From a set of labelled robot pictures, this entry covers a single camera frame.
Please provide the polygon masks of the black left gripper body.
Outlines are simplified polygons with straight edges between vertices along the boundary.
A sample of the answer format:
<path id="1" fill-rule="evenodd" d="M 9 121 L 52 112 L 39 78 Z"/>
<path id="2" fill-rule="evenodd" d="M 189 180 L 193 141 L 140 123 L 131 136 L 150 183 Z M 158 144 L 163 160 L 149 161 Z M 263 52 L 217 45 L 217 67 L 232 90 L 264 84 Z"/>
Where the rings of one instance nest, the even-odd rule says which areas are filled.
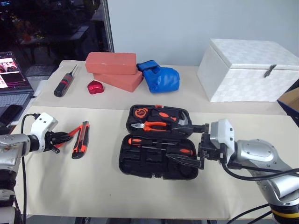
<path id="1" fill-rule="evenodd" d="M 45 135 L 45 149 L 58 149 L 55 145 L 58 144 L 58 138 L 61 132 L 47 132 Z"/>

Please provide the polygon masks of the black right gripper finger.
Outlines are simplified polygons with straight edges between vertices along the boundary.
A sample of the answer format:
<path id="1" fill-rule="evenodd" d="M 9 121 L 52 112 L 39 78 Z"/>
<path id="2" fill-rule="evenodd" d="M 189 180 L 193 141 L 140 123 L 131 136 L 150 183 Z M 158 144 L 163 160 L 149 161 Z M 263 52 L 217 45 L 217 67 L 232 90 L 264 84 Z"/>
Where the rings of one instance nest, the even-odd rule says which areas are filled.
<path id="1" fill-rule="evenodd" d="M 193 157 L 179 155 L 179 154 L 165 154 L 168 158 L 178 162 L 179 164 L 197 168 L 197 169 L 204 169 L 204 162 L 201 160 L 195 160 Z"/>
<path id="2" fill-rule="evenodd" d="M 192 133 L 205 133 L 206 125 L 179 125 L 171 129 L 173 133 L 190 136 Z"/>

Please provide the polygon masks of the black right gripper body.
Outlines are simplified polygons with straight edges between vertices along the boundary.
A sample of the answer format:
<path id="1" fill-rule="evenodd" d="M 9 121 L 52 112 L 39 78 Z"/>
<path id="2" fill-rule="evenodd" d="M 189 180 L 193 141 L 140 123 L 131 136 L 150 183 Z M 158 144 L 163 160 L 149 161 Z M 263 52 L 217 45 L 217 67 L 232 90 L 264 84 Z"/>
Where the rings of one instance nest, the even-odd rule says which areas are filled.
<path id="1" fill-rule="evenodd" d="M 198 157 L 200 161 L 224 161 L 224 143 L 211 140 L 209 134 L 209 124 L 205 124 L 204 132 L 199 143 Z"/>

